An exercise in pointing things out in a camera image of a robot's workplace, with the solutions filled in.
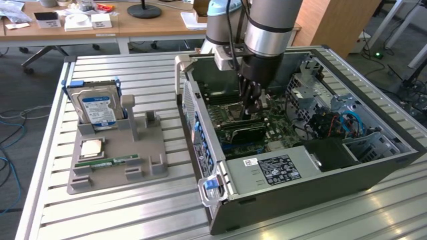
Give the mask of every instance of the motherboard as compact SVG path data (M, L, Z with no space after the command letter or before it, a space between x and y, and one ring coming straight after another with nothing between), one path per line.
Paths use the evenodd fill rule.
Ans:
M291 148L304 140L306 136L294 130L282 102L271 99L268 106L251 115L243 114L240 102L207 106L227 160Z

